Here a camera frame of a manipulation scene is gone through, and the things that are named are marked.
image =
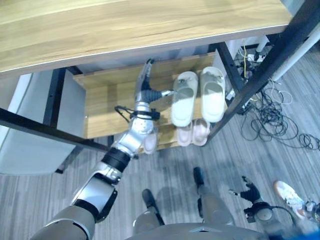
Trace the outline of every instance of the shoe rack shelf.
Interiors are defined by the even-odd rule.
[[[152,66],[150,86],[158,91],[172,89],[175,78],[182,72],[199,73],[212,65],[214,53],[194,55],[176,60],[158,61]],[[75,75],[74,79],[86,90],[85,138],[92,139],[122,133],[127,122],[115,111],[117,105],[134,108],[136,79],[143,65],[97,71]],[[151,103],[161,113],[156,122],[159,127],[158,149],[177,146],[176,131],[171,121],[172,97]],[[198,88],[193,118],[201,118],[200,88]]]

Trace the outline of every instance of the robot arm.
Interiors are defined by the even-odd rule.
[[[161,97],[172,95],[170,90],[150,88],[153,60],[144,65],[135,88],[134,114],[119,141],[115,142],[103,159],[97,163],[88,180],[75,194],[71,206],[60,211],[31,240],[91,240],[95,223],[109,214],[118,192],[116,185],[131,158],[138,152],[145,137],[154,128],[154,111],[149,104]]]

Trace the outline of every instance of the tabletop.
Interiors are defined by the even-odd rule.
[[[280,33],[280,0],[3,0],[0,77]]]

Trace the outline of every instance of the floor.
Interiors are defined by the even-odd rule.
[[[303,133],[320,137],[320,45],[316,44],[278,86],[293,96],[283,106]],[[204,147],[190,145],[164,149],[133,159],[117,186],[118,198],[108,218],[96,225],[95,240],[123,240],[132,235],[134,219],[145,210],[141,192],[152,190],[166,224],[200,222],[192,170],[204,169],[205,181],[220,194],[240,227],[259,230],[247,223],[243,209],[249,203],[228,193],[243,191],[241,176],[251,178],[265,201],[284,206],[275,195],[273,182],[292,185],[301,197],[320,200],[320,151],[292,149],[276,141],[246,141],[240,134],[244,117],[235,116]],[[102,153],[83,150],[64,174],[0,176],[0,239],[26,240],[72,200],[73,192],[86,179]],[[290,225],[285,212],[279,219]]]

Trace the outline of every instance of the white slipper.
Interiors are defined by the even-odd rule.
[[[157,146],[158,128],[155,127],[153,131],[143,140],[143,149],[146,154],[153,154],[157,150]]]
[[[188,126],[177,127],[176,128],[176,140],[180,146],[186,147],[192,142],[192,131],[193,123],[192,121]]]
[[[210,133],[210,122],[204,119],[196,119],[193,121],[192,143],[197,146],[206,144]]]
[[[225,112],[226,82],[223,73],[214,66],[207,66],[200,77],[201,113],[210,122],[217,123]]]
[[[171,121],[177,127],[186,127],[194,115],[198,77],[192,71],[181,73],[174,81]]]

